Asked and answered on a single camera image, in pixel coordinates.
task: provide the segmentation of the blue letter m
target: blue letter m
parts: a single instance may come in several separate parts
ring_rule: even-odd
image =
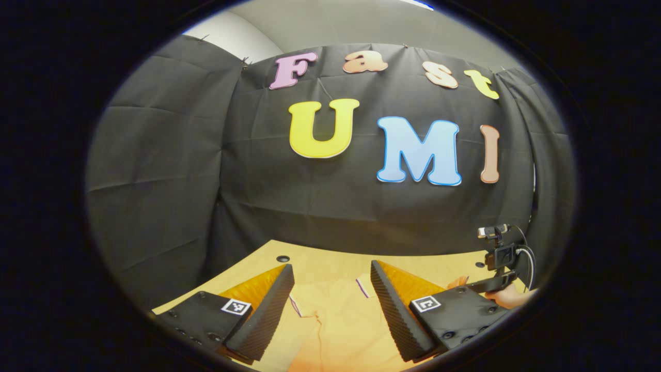
[[[387,116],[377,124],[385,132],[385,164],[377,173],[384,182],[402,182],[407,175],[401,169],[404,157],[413,179],[418,182],[434,158],[434,168],[429,173],[429,182],[435,185],[456,186],[461,183],[457,172],[455,137],[459,127],[450,121],[437,120],[432,123],[424,141],[420,141],[413,127],[398,116]]]

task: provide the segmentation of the black curtain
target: black curtain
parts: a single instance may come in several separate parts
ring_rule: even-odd
[[[389,67],[344,72],[344,57],[359,50],[378,51]],[[388,44],[283,56],[305,52],[319,59],[298,83],[269,90],[282,56],[243,69],[222,49],[181,36],[110,102],[91,147],[89,213],[110,268],[141,306],[191,290],[271,239],[360,254],[453,254],[486,248],[478,227],[516,224],[535,250],[535,276],[548,274],[568,234],[574,178],[562,120],[530,77]],[[425,61],[447,66],[459,87],[431,83]],[[480,93],[464,70],[488,77],[500,98]],[[320,102],[314,136],[327,140],[335,121],[329,102],[341,98],[360,102],[349,147],[329,159],[296,154],[289,107]],[[426,175],[379,181],[384,116],[405,117],[421,139],[435,120],[456,123],[461,184],[433,185]],[[500,132],[495,184],[480,180],[484,124]]]
[[[200,282],[241,66],[213,44],[180,36],[131,74],[98,124],[87,167],[91,228],[143,308]]]

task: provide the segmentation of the fabric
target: fabric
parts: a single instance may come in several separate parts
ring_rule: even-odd
[[[379,52],[388,67],[345,72],[345,57],[361,50]],[[310,52],[318,58],[295,85],[269,89],[277,59]],[[432,83],[423,62],[445,66],[458,86]],[[536,283],[557,264],[576,198],[571,148],[550,98],[521,70],[493,73],[388,44],[309,48],[242,67],[217,46],[180,36],[135,70],[100,118],[88,159],[89,220],[111,272],[140,307],[197,287],[271,239],[424,256],[484,250],[477,228],[508,223],[527,233]],[[476,88],[464,73],[471,70],[498,99]],[[327,159],[295,153],[289,107],[320,102],[313,135],[323,141],[334,134],[329,103],[343,98],[360,102],[347,149]],[[421,140],[436,120],[456,123],[461,184],[432,184],[432,166],[416,182],[404,162],[406,180],[378,180],[385,134],[377,121],[385,116],[406,118]],[[500,133],[497,183],[480,180],[482,125]],[[527,263],[520,269],[527,281]]]
[[[150,56],[103,112],[87,167],[97,246],[139,306],[201,284],[221,137],[241,61],[189,36]]]
[[[289,372],[395,372],[420,364],[402,360],[378,297],[366,298],[356,281],[297,284],[292,296],[301,316],[314,318],[317,326]]]
[[[378,51],[388,68],[346,73],[344,57],[357,50]],[[487,247],[476,237],[478,227],[510,223],[527,230],[533,157],[524,117],[513,96],[485,97],[463,71],[477,70],[499,81],[493,73],[442,53],[387,44],[325,46],[287,56],[306,52],[319,59],[307,64],[294,86],[269,90],[278,56],[247,67],[232,97],[215,222],[222,225],[217,240],[231,246],[232,255],[246,256],[270,239],[359,254],[452,254]],[[425,61],[449,68],[459,87],[429,81]],[[492,89],[507,91],[502,82]],[[288,108],[320,102],[314,137],[328,140],[335,121],[329,103],[341,98],[360,102],[349,147],[328,159],[296,154],[290,146]],[[431,184],[426,175],[432,167],[420,182],[411,176],[401,183],[379,181],[385,136],[377,121],[385,116],[406,118],[421,139],[435,120],[456,123],[461,184]],[[493,184],[480,180],[483,124],[500,132],[500,180]]]
[[[560,262],[572,228],[578,194],[572,143],[560,108],[553,105],[538,81],[514,69],[497,73],[496,86],[507,89],[505,94],[514,100],[533,150],[537,187],[525,235],[537,259],[536,288]],[[568,247],[566,251],[577,249]],[[528,283],[527,261],[521,259],[517,268]]]

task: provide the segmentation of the foam letter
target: foam letter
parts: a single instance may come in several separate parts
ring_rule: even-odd
[[[315,112],[321,108],[319,102],[299,102],[290,106],[292,126],[290,144],[300,156],[306,158],[331,158],[341,154],[351,143],[354,127],[354,109],[360,106],[355,99],[335,99],[329,103],[335,109],[335,133],[330,140],[317,141],[312,136]]]
[[[424,74],[427,79],[436,85],[450,89],[455,89],[459,86],[457,80],[451,76],[452,71],[443,65],[427,61],[422,63],[422,68],[427,71]]]
[[[435,185],[456,186],[461,183],[457,172],[455,137],[459,127],[450,121],[437,120],[432,123],[424,141],[413,130],[405,118],[387,116],[377,124],[385,132],[385,163],[377,173],[384,182],[402,182],[406,173],[401,169],[401,157],[408,165],[413,179],[422,179],[430,161],[434,158],[434,168],[429,173],[429,182]]]
[[[342,69],[348,73],[357,73],[363,71],[383,71],[388,68],[388,64],[383,61],[381,53],[373,50],[361,50],[353,52],[344,57],[346,62]]]
[[[298,54],[297,56],[278,58],[276,60],[276,63],[278,64],[276,80],[271,83],[269,88],[279,89],[296,85],[298,80],[293,77],[293,73],[295,72],[296,75],[302,76],[305,73],[305,70],[307,70],[307,61],[312,62],[316,60],[317,55],[312,52]]]
[[[485,170],[480,174],[480,179],[484,183],[496,183],[500,177],[498,174],[498,139],[500,133],[489,125],[480,126],[480,132],[485,137]]]
[[[480,91],[480,93],[486,95],[489,98],[498,99],[499,97],[498,93],[489,89],[489,84],[491,84],[491,80],[489,80],[487,77],[482,76],[482,74],[479,71],[466,70],[463,73],[465,73],[466,75],[470,76],[471,79],[473,79],[473,83],[475,84],[477,90]]]

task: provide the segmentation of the letter u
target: letter u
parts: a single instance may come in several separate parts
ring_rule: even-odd
[[[335,109],[335,133],[327,141],[317,141],[312,135],[315,113],[321,108],[319,102],[299,102],[290,106],[290,144],[294,152],[306,158],[331,158],[349,147],[354,126],[354,109],[360,104],[355,99],[343,98],[331,101],[329,106]]]

